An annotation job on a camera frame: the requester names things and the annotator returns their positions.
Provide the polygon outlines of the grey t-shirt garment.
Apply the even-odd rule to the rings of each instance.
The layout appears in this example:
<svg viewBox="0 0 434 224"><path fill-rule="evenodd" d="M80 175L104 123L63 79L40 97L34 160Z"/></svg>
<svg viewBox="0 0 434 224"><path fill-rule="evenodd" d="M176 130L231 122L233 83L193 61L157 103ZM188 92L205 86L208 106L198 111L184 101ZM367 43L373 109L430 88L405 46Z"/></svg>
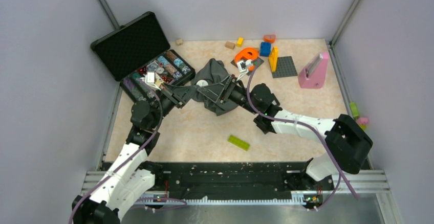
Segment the grey t-shirt garment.
<svg viewBox="0 0 434 224"><path fill-rule="evenodd" d="M236 81L226 70L224 63L211 58L191 80L190 86L170 85L169 90L174 92L182 102L190 99L202 102L204 107L215 113L224 115L247 100L246 89L241 81Z"/></svg>

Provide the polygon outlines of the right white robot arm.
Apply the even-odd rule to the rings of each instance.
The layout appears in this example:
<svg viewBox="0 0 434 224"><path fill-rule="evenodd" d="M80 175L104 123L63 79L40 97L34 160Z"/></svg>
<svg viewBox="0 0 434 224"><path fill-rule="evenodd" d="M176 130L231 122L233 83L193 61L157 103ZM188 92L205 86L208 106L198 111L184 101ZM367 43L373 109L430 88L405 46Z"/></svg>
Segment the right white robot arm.
<svg viewBox="0 0 434 224"><path fill-rule="evenodd" d="M314 189L329 175L359 173L372 148L373 141L349 115L322 119L290 112L281 108L264 83L248 90L241 81L227 76L218 83L199 80L196 85L198 92L218 108L234 103L256 114L254 123L263 133L292 134L322 144L326 152L308 160L300 175L306 189Z"/></svg>

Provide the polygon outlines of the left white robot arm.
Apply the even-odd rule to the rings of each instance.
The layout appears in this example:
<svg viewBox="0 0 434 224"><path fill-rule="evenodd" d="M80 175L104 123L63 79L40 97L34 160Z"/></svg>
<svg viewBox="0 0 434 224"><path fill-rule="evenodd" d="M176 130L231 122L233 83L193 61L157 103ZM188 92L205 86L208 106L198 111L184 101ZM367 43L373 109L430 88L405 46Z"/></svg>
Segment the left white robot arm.
<svg viewBox="0 0 434 224"><path fill-rule="evenodd" d="M140 100L131 108L132 129L117 159L97 185L72 203L69 223L121 223L128 210L147 190L158 190L164 176L156 165L140 169L159 136L163 118L182 108L196 91L193 86L162 85L151 89L153 100Z"/></svg>

